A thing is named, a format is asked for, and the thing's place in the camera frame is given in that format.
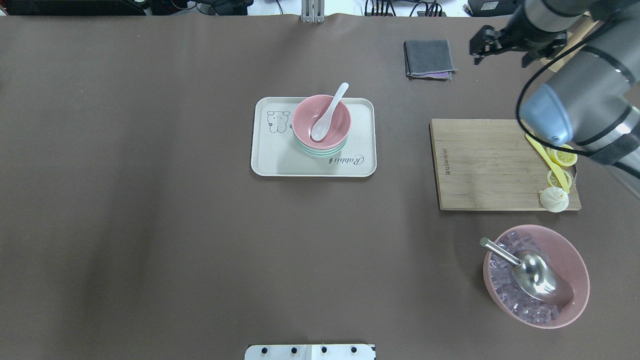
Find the wooden cutting board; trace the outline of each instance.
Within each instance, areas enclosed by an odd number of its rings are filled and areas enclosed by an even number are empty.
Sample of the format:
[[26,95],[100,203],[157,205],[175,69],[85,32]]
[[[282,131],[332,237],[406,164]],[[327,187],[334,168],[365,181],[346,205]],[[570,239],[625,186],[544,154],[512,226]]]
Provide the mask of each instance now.
[[[433,119],[431,145],[442,210],[546,211],[550,170],[515,120]],[[567,210],[582,207],[575,181]]]

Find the metal ice scoop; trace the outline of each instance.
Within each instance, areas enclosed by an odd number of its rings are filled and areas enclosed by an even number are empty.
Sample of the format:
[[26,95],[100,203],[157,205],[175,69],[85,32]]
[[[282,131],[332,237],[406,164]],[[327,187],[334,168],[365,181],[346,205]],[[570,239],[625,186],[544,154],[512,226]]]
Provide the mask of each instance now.
[[573,298],[573,288],[535,251],[521,250],[513,255],[488,238],[480,246],[511,264],[516,282],[532,298],[562,306]]

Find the cables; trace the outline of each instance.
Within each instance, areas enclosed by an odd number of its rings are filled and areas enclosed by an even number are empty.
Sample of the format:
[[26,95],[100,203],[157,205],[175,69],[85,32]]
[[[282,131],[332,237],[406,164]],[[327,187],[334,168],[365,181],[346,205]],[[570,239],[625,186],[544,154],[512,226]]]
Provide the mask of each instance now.
[[211,16],[211,14],[210,14],[210,13],[205,13],[205,12],[203,12],[202,10],[200,10],[200,7],[199,7],[199,6],[197,6],[197,7],[196,7],[196,10],[198,10],[200,13],[203,13],[203,14],[205,14],[205,15]]
[[582,156],[586,156],[586,157],[589,157],[589,156],[593,155],[593,153],[590,153],[590,152],[585,152],[585,151],[580,151],[580,150],[575,150],[575,149],[574,150],[565,149],[564,147],[558,147],[558,146],[552,145],[552,144],[550,144],[550,143],[548,143],[548,142],[546,142],[544,140],[539,139],[536,135],[532,134],[524,126],[524,124],[522,123],[522,119],[520,118],[520,107],[522,106],[522,100],[524,99],[524,95],[527,93],[527,90],[529,89],[531,84],[533,84],[533,82],[538,78],[538,76],[540,76],[540,74],[542,74],[545,70],[547,70],[549,67],[551,67],[551,65],[553,65],[553,64],[557,63],[558,61],[560,61],[560,59],[564,58],[565,56],[567,56],[570,53],[572,53],[572,52],[576,51],[577,49],[579,49],[581,46],[583,46],[587,42],[593,40],[596,37],[599,37],[604,31],[606,31],[606,29],[609,28],[609,27],[606,26],[607,24],[610,24],[610,23],[606,23],[604,26],[602,26],[599,29],[597,29],[594,33],[592,33],[588,37],[582,39],[578,44],[575,44],[573,47],[571,47],[571,49],[563,52],[562,54],[560,54],[559,56],[556,56],[553,60],[548,62],[545,66],[543,66],[540,70],[538,70],[535,74],[533,74],[531,79],[529,79],[527,81],[527,83],[524,85],[524,87],[522,88],[522,91],[520,92],[520,96],[518,96],[518,102],[516,102],[516,120],[518,121],[518,125],[520,125],[520,127],[522,128],[522,131],[524,131],[527,135],[531,136],[531,138],[533,138],[537,142],[541,143],[542,145],[544,145],[546,147],[550,147],[551,149],[564,151],[564,152],[572,152],[574,154],[578,154],[578,155],[582,155]]
[[191,8],[180,8],[180,7],[178,7],[178,6],[173,2],[173,0],[171,0],[171,5],[174,5],[176,8],[178,8],[178,9],[180,9],[180,10],[191,10],[191,9],[193,9],[194,7],[198,6],[198,3],[196,3],[195,5],[193,5]]
[[[539,139],[536,135],[531,133],[524,126],[524,124],[522,123],[522,119],[520,118],[520,107],[522,105],[522,100],[523,100],[524,95],[526,94],[527,90],[529,89],[531,84],[538,78],[538,76],[540,76],[540,74],[542,74],[545,70],[547,70],[553,64],[555,64],[558,61],[560,61],[560,59],[562,59],[565,56],[569,55],[570,53],[576,51],[577,49],[580,49],[580,47],[582,47],[584,44],[588,43],[589,41],[592,41],[593,39],[595,39],[595,38],[599,37],[600,35],[604,34],[608,29],[610,29],[614,25],[615,25],[615,22],[613,22],[613,21],[606,22],[603,26],[598,28],[592,34],[590,34],[589,36],[587,36],[586,38],[584,38],[580,42],[578,42],[578,44],[575,44],[569,50],[563,52],[559,56],[556,56],[553,60],[548,62],[545,66],[543,66],[540,70],[538,70],[535,74],[533,74],[531,79],[529,79],[527,81],[527,83],[524,85],[524,87],[522,88],[522,91],[520,92],[520,95],[518,96],[518,102],[516,103],[516,120],[518,121],[518,125],[520,126],[522,131],[524,131],[527,135],[531,136],[531,138],[533,138],[534,140],[536,140],[540,144],[542,144],[542,145],[544,145],[546,147],[549,147],[551,149],[564,151],[564,152],[571,152],[573,154],[582,155],[582,156],[585,156],[587,158],[590,157],[591,155],[595,154],[595,152],[586,152],[586,151],[581,151],[581,150],[566,149],[564,147],[558,147],[558,146],[552,145],[551,143],[548,143],[548,142],[546,142],[546,141],[544,141],[542,139]],[[634,176],[637,179],[640,179],[640,171],[638,171],[638,170],[636,170],[636,169],[634,169],[634,168],[632,168],[630,166],[627,166],[627,165],[622,164],[620,162],[615,162],[615,163],[612,164],[612,166],[614,166],[614,167],[616,167],[616,168],[628,173],[631,176]]]
[[[364,15],[367,16],[367,7],[369,5],[369,0],[366,0],[364,3]],[[391,12],[394,14],[394,16],[396,15],[396,8],[394,7],[393,3],[391,2],[391,0],[387,1],[387,7],[385,8],[385,0],[376,0],[376,2],[374,3],[373,0],[371,0],[371,13],[369,16],[389,16],[389,9],[391,9]]]
[[413,12],[420,4],[424,4],[424,16],[436,16],[436,13],[438,14],[437,16],[442,16],[442,5],[434,0],[432,3],[427,3],[426,1],[418,2],[411,10],[409,17],[413,16]]

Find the ice cubes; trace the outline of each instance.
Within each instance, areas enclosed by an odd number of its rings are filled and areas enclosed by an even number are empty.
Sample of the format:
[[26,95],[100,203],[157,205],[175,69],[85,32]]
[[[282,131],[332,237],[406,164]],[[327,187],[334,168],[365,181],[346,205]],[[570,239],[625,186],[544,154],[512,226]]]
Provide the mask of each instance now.
[[[498,246],[510,253],[533,250],[548,261],[547,255],[535,244],[530,234],[511,231],[498,240]],[[559,316],[560,309],[557,306],[534,299],[524,292],[513,278],[509,263],[495,254],[491,254],[489,272],[498,299],[517,317],[528,323],[545,325]]]

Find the black cable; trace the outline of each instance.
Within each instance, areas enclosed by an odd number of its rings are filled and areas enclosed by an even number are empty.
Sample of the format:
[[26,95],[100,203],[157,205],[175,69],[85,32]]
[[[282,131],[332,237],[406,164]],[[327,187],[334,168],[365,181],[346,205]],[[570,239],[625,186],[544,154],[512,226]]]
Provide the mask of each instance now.
[[[593,39],[599,37],[600,35],[604,34],[607,30],[609,30],[611,27],[613,27],[615,24],[615,22],[606,22],[603,26],[600,26],[600,28],[598,28],[596,31],[594,31],[592,34],[590,34],[589,36],[587,36],[586,38],[582,39],[580,42],[578,42],[578,44],[575,44],[573,47],[571,47],[569,50],[565,51],[564,53],[560,54],[559,56],[556,56],[553,60],[551,60],[550,62],[548,62],[545,66],[543,66],[540,70],[538,70],[532,77],[531,79],[529,79],[527,81],[527,83],[525,84],[525,86],[522,88],[522,91],[520,92],[520,96],[518,96],[518,102],[516,103],[516,120],[518,121],[518,125],[520,125],[520,128],[522,128],[522,131],[524,131],[527,135],[531,136],[531,138],[533,138],[533,140],[536,140],[537,142],[539,142],[540,144],[547,146],[551,149],[555,149],[558,151],[564,151],[564,152],[570,152],[572,154],[578,154],[578,155],[582,155],[585,157],[590,157],[591,155],[594,155],[594,152],[586,152],[586,151],[580,151],[580,150],[575,150],[575,149],[566,149],[564,147],[558,147],[555,145],[552,145],[551,143],[548,143],[542,139],[539,139],[536,135],[532,134],[522,123],[522,119],[520,118],[520,107],[522,105],[522,100],[524,98],[525,93],[527,92],[527,90],[529,89],[529,87],[531,86],[531,84],[538,78],[538,76],[540,76],[540,74],[542,74],[545,70],[547,70],[549,67],[551,67],[553,64],[557,63],[560,59],[564,58],[565,56],[567,56],[568,54],[576,51],[577,49],[579,49],[580,47],[582,47],[584,44],[586,44],[589,41],[592,41]],[[622,164],[620,162],[615,162],[612,164],[612,166],[628,173],[631,176],[636,177],[637,179],[640,179],[640,171]]]
[[434,1],[434,3],[436,4],[436,6],[434,6],[434,8],[433,8],[433,13],[431,14],[431,16],[441,17],[442,16],[442,5],[438,4],[437,1]]
[[196,10],[198,10],[200,13],[203,13],[203,14],[205,14],[205,15],[213,16],[213,15],[211,15],[210,13],[205,13],[205,12],[203,12],[202,10],[200,10],[200,7],[199,7],[199,6],[197,6],[197,7],[196,7]]
[[587,42],[593,40],[596,37],[599,37],[602,33],[604,33],[604,31],[606,31],[609,27],[611,26],[607,26],[607,24],[610,24],[610,22],[605,23],[605,25],[601,26],[600,28],[598,28],[596,31],[594,31],[591,35],[589,35],[588,37],[582,39],[578,44],[575,44],[571,49],[565,51],[564,53],[560,54],[559,56],[556,56],[553,60],[551,60],[550,62],[548,62],[545,66],[543,66],[540,70],[538,70],[535,74],[533,74],[533,76],[531,77],[531,79],[529,79],[527,81],[527,83],[524,85],[524,87],[522,88],[522,91],[520,92],[520,96],[518,96],[518,102],[516,103],[516,120],[518,121],[518,125],[520,125],[520,127],[522,128],[522,130],[529,136],[531,136],[531,138],[533,138],[534,140],[536,140],[537,142],[541,143],[544,146],[550,147],[551,149],[555,149],[555,150],[559,150],[559,151],[564,151],[564,152],[571,152],[574,154],[578,154],[578,155],[582,155],[582,156],[586,156],[589,157],[591,156],[593,153],[590,152],[585,152],[585,151],[580,151],[580,150],[575,150],[575,149],[566,149],[564,147],[558,147],[555,145],[552,145],[544,140],[539,139],[536,135],[532,134],[522,123],[522,119],[520,118],[520,107],[522,105],[522,100],[524,99],[524,95],[526,94],[527,90],[529,89],[529,87],[531,86],[531,84],[538,78],[538,76],[540,76],[540,74],[542,74],[545,70],[547,70],[549,67],[551,67],[553,64],[557,63],[558,61],[560,61],[560,59],[564,58],[565,56],[569,55],[570,53],[576,51],[578,48],[580,48],[581,46],[583,46],[584,44],[586,44]]
[[191,8],[179,8],[179,7],[178,7],[178,6],[173,2],[173,0],[171,0],[171,5],[174,5],[176,8],[178,8],[178,9],[180,9],[180,10],[191,10],[191,9],[193,9],[194,7],[198,6],[198,3],[196,3],[196,5],[193,5]]
[[433,13],[433,10],[435,9],[436,5],[438,4],[437,1],[434,1],[431,3],[431,6],[429,7],[429,9],[427,10],[427,12],[424,14],[424,16],[431,16],[431,14]]
[[394,14],[394,16],[397,16],[396,8],[394,8],[394,4],[391,2],[391,0],[389,0],[389,5],[391,5],[391,12]]
[[425,11],[426,11],[426,10],[429,10],[429,3],[427,3],[426,1],[420,1],[420,2],[418,2],[418,3],[413,7],[413,9],[411,9],[411,13],[409,14],[409,17],[411,17],[411,16],[413,15],[413,12],[415,11],[415,9],[416,9],[416,8],[418,7],[418,5],[420,5],[420,4],[424,4],[424,6],[426,7]]

